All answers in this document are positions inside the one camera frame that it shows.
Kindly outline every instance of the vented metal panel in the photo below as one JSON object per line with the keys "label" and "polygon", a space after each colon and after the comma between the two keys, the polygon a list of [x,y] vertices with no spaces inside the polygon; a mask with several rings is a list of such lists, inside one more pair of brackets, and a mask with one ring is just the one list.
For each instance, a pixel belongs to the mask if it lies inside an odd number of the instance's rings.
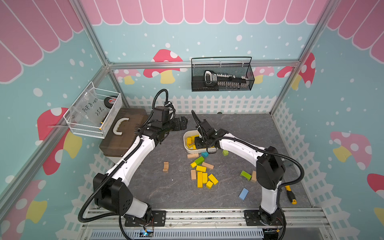
{"label": "vented metal panel", "polygon": [[[126,233],[134,239],[255,239],[263,238],[263,230],[257,228],[238,229],[155,229],[153,237],[140,237],[141,229],[128,230]],[[120,240],[125,239],[120,230],[93,230],[90,240]]]}

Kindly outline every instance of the screwdriver handle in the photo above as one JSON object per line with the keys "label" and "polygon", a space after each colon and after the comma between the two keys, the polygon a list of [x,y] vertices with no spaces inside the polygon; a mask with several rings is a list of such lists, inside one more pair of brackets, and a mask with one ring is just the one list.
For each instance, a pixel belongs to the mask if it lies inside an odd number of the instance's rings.
{"label": "screwdriver handle", "polygon": [[297,204],[295,194],[292,192],[291,187],[285,186],[285,189],[287,190],[287,197],[288,197],[289,201],[292,204]]}

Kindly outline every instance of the marble-pattern surface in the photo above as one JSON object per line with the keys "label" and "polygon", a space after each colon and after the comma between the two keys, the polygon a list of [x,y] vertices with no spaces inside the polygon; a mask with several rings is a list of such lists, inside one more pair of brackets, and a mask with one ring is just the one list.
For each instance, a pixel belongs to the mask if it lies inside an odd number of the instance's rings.
{"label": "marble-pattern surface", "polygon": [[[192,115],[185,115],[189,122],[187,130],[195,129]],[[200,120],[207,119],[212,127],[225,129],[234,136],[257,146],[273,146],[282,154],[288,154],[276,126],[269,114],[199,114]],[[133,196],[151,204],[152,208],[228,208],[259,207],[261,186],[241,177],[245,170],[256,170],[243,158],[229,153],[223,156],[222,150],[210,154],[205,161],[213,164],[213,174],[219,183],[212,189],[197,188],[197,181],[191,180],[190,163],[187,151],[183,147],[183,135],[186,131],[171,132],[167,139],[148,154],[132,177],[128,188]],[[163,162],[169,162],[169,172],[164,173]],[[293,166],[287,167],[286,181],[297,178]],[[238,196],[243,188],[249,190],[245,200]],[[311,207],[301,183],[291,186],[298,203],[292,205],[285,190],[281,194],[282,207]]]}

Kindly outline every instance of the blue block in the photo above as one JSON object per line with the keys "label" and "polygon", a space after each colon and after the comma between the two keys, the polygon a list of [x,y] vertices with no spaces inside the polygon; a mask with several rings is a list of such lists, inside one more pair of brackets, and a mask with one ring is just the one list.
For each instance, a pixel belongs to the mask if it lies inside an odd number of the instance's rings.
{"label": "blue block", "polygon": [[240,195],[239,195],[239,198],[241,199],[245,199],[245,197],[247,196],[248,194],[248,190],[246,190],[245,188],[243,188],[243,190],[241,191]]}
{"label": "blue block", "polygon": [[208,157],[208,155],[209,155],[209,153],[207,153],[207,152],[202,152],[201,153],[201,156],[203,156],[204,158]]}

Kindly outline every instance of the black wire basket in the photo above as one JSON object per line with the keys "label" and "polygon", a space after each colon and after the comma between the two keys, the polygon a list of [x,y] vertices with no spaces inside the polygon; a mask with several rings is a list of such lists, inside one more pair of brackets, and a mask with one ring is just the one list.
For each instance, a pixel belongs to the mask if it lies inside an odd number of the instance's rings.
{"label": "black wire basket", "polygon": [[252,57],[192,58],[192,92],[250,91]]}

